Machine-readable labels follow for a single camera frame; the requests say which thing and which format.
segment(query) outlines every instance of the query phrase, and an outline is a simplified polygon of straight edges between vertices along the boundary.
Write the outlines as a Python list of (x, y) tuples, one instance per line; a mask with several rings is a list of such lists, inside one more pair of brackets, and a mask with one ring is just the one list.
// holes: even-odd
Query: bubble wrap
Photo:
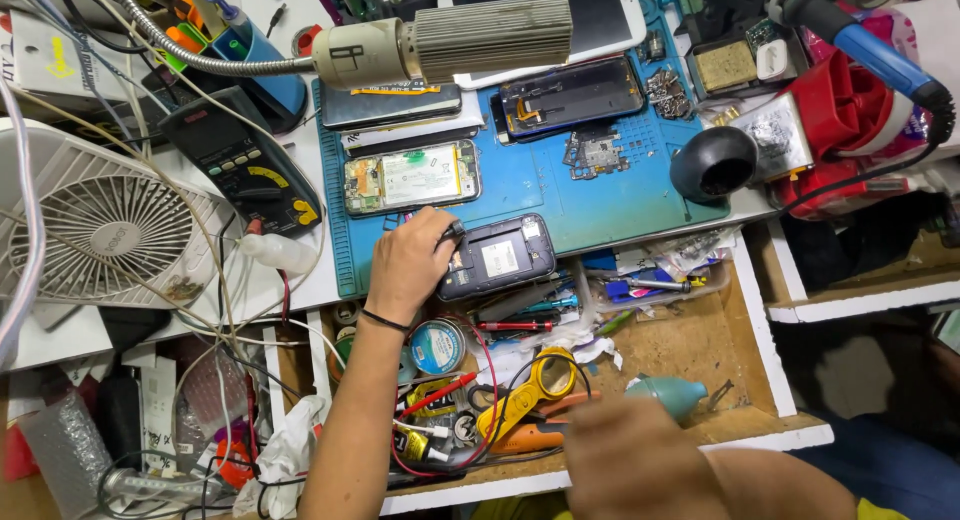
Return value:
[(96, 509), (111, 457), (76, 391), (19, 424), (63, 520)]

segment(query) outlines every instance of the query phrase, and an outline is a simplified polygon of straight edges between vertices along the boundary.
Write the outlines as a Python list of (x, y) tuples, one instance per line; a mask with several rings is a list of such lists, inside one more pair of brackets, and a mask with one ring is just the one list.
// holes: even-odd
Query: tablet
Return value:
[[(492, 1), (498, 0), (437, 0), (437, 6), (461, 6)], [(570, 64), (633, 48), (643, 42), (647, 34), (643, 11), (637, 0), (568, 1), (573, 18), (573, 37), (570, 40), (570, 58), (567, 61)], [(479, 89), (552, 68), (555, 66), (456, 74), (454, 80), (463, 89)]]

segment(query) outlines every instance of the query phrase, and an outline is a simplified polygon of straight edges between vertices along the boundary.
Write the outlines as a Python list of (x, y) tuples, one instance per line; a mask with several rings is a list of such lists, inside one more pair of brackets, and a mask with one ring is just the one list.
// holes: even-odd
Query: teal blower bulb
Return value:
[(627, 396), (649, 396), (660, 401), (674, 420), (689, 416), (697, 407), (701, 398), (709, 396), (707, 388), (700, 381), (691, 382), (683, 378), (651, 378), (645, 374), (636, 377), (640, 381), (627, 388)]

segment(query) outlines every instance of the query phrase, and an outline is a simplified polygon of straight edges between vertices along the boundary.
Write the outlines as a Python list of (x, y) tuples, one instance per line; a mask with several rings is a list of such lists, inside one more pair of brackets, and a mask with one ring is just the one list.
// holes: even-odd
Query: yellow magnifier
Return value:
[(493, 431), (497, 431), (497, 424), (502, 410), (506, 410), (503, 415), (503, 424), (500, 425), (499, 438), (507, 435), (511, 428), (514, 428), (523, 416), (530, 413), (541, 400), (559, 400), (573, 391), (577, 385), (576, 362), (573, 360), (573, 354), (562, 347), (548, 347), (537, 354), (537, 357), (555, 354), (559, 356), (546, 356), (534, 362), (530, 368), (530, 379), (527, 379), (520, 386), (510, 392), (508, 398), (501, 398), (496, 405), (492, 405), (477, 417), (477, 431), (480, 436), (487, 438), (487, 433), (491, 431), (490, 421), (493, 420)]

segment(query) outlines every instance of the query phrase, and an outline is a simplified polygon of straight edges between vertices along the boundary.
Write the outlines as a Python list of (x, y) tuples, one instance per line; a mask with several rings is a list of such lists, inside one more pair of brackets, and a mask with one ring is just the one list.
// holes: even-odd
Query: hand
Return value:
[(577, 520), (729, 520), (707, 458), (652, 398), (572, 410), (563, 442)]
[(457, 217), (424, 207), (410, 221), (383, 233), (373, 246), (366, 309), (380, 318), (409, 325), (447, 272), (457, 241), (437, 244)]

